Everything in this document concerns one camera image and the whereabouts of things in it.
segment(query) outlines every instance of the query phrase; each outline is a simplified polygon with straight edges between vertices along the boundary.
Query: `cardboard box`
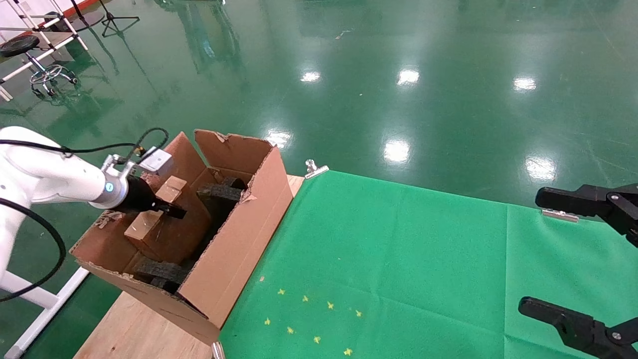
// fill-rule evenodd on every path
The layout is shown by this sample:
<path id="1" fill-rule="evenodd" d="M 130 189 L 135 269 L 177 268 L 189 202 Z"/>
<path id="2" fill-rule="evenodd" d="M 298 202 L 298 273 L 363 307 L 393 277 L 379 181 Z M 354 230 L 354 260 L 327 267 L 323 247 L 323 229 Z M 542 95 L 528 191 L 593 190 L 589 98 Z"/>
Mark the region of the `cardboard box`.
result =
<path id="1" fill-rule="evenodd" d="M 124 236 L 136 215 L 104 212 L 70 252 L 91 273 L 212 344 L 283 218 L 292 193 L 279 149 L 267 141 L 206 130 L 196 130 L 195 141 L 209 166 L 180 133 L 165 149 L 174 158 L 172 171 L 161 178 L 145 178 L 154 190 L 170 176 L 187 181 L 192 190 L 234 176 L 248 183 L 248 189 L 176 295 L 129 274 L 143 258 Z"/>

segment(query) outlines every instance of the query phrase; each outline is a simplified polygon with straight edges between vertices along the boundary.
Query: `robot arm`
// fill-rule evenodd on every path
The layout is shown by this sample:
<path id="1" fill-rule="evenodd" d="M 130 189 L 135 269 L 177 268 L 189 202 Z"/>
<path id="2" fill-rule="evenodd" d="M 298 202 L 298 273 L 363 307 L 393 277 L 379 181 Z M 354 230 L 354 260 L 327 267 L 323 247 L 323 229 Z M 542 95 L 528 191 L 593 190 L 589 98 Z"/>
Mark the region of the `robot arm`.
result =
<path id="1" fill-rule="evenodd" d="M 22 127 L 0 129 L 1 140 L 19 140 L 57 147 L 54 141 Z M 101 209 L 122 212 L 162 210 L 183 218 L 185 211 L 155 196 L 148 184 L 130 173 L 136 167 L 160 172 L 172 164 L 172 157 L 151 149 L 143 161 L 132 161 L 124 169 L 115 169 L 117 155 L 109 155 L 102 168 L 78 156 L 40 148 L 0 144 L 0 197 L 30 208 L 32 203 L 88 202 Z M 25 215 L 0 206 L 0 280 L 6 271 L 13 242 Z"/>

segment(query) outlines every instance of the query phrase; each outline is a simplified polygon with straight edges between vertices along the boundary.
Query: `green tablecloth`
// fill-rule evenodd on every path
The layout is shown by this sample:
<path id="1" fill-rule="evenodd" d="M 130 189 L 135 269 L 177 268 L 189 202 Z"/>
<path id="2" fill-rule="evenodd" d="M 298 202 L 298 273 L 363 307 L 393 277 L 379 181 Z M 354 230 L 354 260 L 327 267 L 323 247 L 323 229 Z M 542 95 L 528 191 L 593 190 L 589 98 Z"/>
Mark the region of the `green tablecloth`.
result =
<path id="1" fill-rule="evenodd" d="M 303 184 L 220 340 L 229 359 L 589 358 L 519 300 L 611 326 L 638 314 L 637 273 L 605 223 L 330 171 Z"/>

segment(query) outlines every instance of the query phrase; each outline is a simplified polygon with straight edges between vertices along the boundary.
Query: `green floor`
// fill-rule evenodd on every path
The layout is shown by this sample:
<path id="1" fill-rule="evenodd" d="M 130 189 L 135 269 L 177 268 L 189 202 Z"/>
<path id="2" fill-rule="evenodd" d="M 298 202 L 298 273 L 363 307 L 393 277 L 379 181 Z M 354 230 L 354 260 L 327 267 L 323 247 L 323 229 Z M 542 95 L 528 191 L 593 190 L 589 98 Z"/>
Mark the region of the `green floor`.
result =
<path id="1" fill-rule="evenodd" d="M 278 143 L 291 174 L 313 158 L 525 206 L 546 185 L 638 182 L 636 2 L 157 2 L 108 4 L 142 20 L 124 38 L 82 33 L 94 59 L 70 48 L 79 89 L 60 83 L 61 96 L 44 102 L 20 93 L 24 77 L 9 81 L 16 99 L 0 104 L 0 125 L 72 148 L 133 141 L 152 126 L 235 132 Z M 99 213 L 36 209 L 69 246 Z M 25 224 L 10 270 L 35 280 L 54 253 L 43 230 Z M 57 291 L 75 268 L 68 259 L 45 288 Z M 117 295 L 87 280 L 26 357 L 71 358 Z M 0 351 L 37 313 L 22 301 L 0 305 Z"/>

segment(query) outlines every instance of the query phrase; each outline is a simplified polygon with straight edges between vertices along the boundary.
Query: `metal binder clip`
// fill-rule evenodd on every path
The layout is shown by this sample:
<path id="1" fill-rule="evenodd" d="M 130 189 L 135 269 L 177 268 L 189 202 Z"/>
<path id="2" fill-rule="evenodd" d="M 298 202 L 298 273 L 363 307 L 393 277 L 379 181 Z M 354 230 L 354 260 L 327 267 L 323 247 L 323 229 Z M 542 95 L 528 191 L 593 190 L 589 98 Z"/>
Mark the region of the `metal binder clip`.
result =
<path id="1" fill-rule="evenodd" d="M 321 173 L 328 171 L 329 169 L 328 166 L 321 166 L 317 168 L 317 165 L 313 160 L 306 160 L 306 166 L 308 167 L 308 173 L 306 173 L 304 177 L 307 180 L 311 179 L 312 177 L 318 176 Z"/>
<path id="2" fill-rule="evenodd" d="M 212 359 L 226 359 L 226 355 L 224 354 L 224 347 L 221 346 L 220 342 L 212 343 L 211 347 Z"/>

